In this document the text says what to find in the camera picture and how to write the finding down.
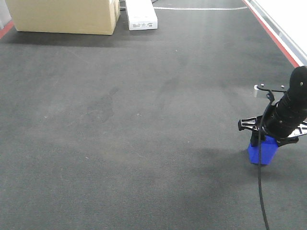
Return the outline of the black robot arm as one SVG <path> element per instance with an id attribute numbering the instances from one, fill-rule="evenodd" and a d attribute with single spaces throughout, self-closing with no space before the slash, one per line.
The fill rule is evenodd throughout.
<path id="1" fill-rule="evenodd" d="M 307 134 L 307 68 L 297 67 L 293 70 L 289 89 L 283 91 L 282 98 L 275 104 L 272 89 L 259 87 L 267 91 L 270 100 L 263 115 L 248 119 L 240 119 L 238 130 L 252 131 L 250 143 L 258 146 L 258 139 L 273 138 L 278 147 L 297 143 L 300 136 Z"/>

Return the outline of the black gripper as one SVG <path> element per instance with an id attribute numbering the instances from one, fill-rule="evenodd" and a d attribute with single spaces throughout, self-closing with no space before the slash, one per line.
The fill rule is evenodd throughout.
<path id="1" fill-rule="evenodd" d="M 248 129 L 252 131 L 250 138 L 251 146 L 258 146 L 265 141 L 265 136 L 276 140 L 278 146 L 297 143 L 300 136 L 307 134 L 307 123 L 302 121 L 300 124 L 289 124 L 283 120 L 276 120 L 273 117 L 262 120 L 262 116 L 238 121 L 238 130 Z"/>

